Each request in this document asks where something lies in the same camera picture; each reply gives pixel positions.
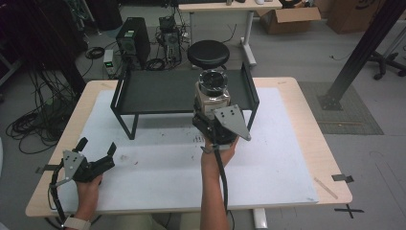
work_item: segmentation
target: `human hand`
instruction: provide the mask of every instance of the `human hand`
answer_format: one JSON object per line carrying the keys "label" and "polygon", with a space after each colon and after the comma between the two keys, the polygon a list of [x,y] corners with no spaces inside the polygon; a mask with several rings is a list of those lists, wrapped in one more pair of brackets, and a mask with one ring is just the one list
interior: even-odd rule
{"label": "human hand", "polygon": [[[236,152],[238,138],[239,137],[237,137],[236,140],[230,145],[229,149],[220,151],[221,161],[224,167],[226,167],[226,165],[230,162],[230,160],[233,158]],[[206,150],[213,149],[213,144],[206,137],[205,137],[205,149]],[[215,160],[214,151],[210,153],[203,152],[200,159],[200,163],[203,177],[209,177],[214,179],[219,178],[220,171],[217,166],[217,161]]]}
{"label": "human hand", "polygon": [[76,182],[78,187],[79,206],[75,214],[76,219],[90,220],[95,214],[99,200],[99,184],[102,174],[91,182]]}

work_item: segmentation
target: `metal rack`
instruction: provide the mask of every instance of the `metal rack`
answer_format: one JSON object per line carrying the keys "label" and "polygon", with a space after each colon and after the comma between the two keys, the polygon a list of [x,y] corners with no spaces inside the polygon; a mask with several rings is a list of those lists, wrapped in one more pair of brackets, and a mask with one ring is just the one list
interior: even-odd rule
{"label": "metal rack", "polygon": [[[130,140],[134,140],[139,115],[193,113],[194,84],[199,72],[190,71],[132,71],[124,68],[111,102],[111,109]],[[259,97],[250,69],[243,63],[240,70],[227,70],[228,90],[232,103],[242,110],[251,110],[248,129],[254,121]],[[123,117],[133,115],[132,127]]]}

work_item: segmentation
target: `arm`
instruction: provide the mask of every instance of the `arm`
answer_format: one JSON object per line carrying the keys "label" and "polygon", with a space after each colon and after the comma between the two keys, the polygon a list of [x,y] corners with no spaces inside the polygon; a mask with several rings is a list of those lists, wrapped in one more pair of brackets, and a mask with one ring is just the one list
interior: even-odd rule
{"label": "arm", "polygon": [[[229,149],[223,150],[221,160],[224,167],[234,156],[237,140]],[[206,149],[211,149],[211,143],[206,140]],[[214,153],[202,153],[201,172],[203,183],[203,195],[201,204],[200,229],[201,230],[225,230],[229,229],[226,211],[220,189],[219,169],[215,161]]]}
{"label": "arm", "polygon": [[75,213],[76,219],[90,220],[95,214],[98,206],[99,199],[99,184],[102,181],[102,175],[99,175],[91,182],[81,183],[77,182],[79,206]]}

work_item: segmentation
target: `chair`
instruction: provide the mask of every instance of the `chair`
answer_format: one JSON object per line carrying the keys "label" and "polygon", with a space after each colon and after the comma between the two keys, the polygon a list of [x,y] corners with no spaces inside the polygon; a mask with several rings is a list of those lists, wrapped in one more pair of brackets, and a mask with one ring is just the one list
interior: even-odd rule
{"label": "chair", "polygon": [[406,66],[396,62],[395,58],[397,57],[398,53],[393,53],[394,49],[400,43],[400,41],[403,39],[403,37],[405,35],[406,35],[406,27],[397,36],[397,38],[391,44],[391,46],[388,48],[388,50],[385,52],[385,54],[380,55],[377,52],[372,53],[372,56],[368,59],[368,61],[375,61],[379,64],[379,74],[376,74],[375,76],[373,76],[373,78],[375,80],[378,81],[378,80],[382,79],[382,77],[386,74],[386,67],[388,65],[393,66],[394,68],[399,70],[399,72],[397,72],[398,76],[400,76],[400,77],[406,76]]}
{"label": "chair", "polygon": [[204,70],[215,69],[224,64],[230,57],[230,51],[226,45],[215,40],[201,40],[195,42],[188,49],[188,60],[191,64]]}

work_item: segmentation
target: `round stool seat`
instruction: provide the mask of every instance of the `round stool seat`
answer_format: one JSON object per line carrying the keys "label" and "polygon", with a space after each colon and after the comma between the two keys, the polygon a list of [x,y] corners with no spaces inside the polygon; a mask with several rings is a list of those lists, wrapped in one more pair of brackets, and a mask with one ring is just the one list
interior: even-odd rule
{"label": "round stool seat", "polygon": [[215,40],[201,40],[188,50],[188,60],[202,69],[215,69],[227,62],[230,51],[226,45]]}

